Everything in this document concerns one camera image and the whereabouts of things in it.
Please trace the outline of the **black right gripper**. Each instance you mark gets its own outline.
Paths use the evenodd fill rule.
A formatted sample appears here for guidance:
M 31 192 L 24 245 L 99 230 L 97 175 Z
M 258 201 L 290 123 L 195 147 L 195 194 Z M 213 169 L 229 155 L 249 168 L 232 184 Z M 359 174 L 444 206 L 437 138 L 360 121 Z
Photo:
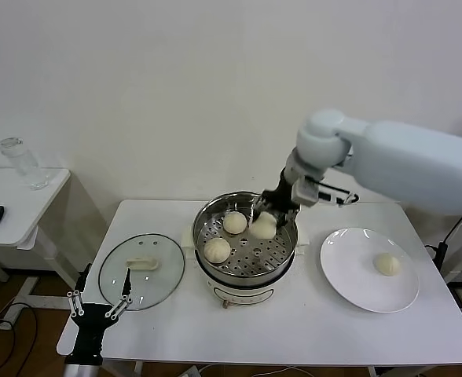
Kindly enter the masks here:
M 274 190 L 264 190 L 251 205 L 250 223 L 259 219 L 262 213 L 274 212 L 277 218 L 277 228 L 295 221 L 300 206 L 292 200 L 292 185 L 284 176 L 284 169 Z

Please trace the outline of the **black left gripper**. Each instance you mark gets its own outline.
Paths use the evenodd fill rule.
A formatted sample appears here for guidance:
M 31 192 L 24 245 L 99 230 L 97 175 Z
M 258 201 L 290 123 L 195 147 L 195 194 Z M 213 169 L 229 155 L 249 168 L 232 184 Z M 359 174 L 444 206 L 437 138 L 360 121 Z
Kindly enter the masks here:
M 115 305 L 83 304 L 82 292 L 86 286 L 90 268 L 91 264 L 89 263 L 79 274 L 74 290 L 68 292 L 71 317 L 74 317 L 73 321 L 79 330 L 73 350 L 64 360 L 65 364 L 102 364 L 101 350 L 105 331 L 114 324 L 113 319 L 118 319 L 133 301 L 130 296 L 131 270 L 127 268 L 123 289 L 119 301 Z

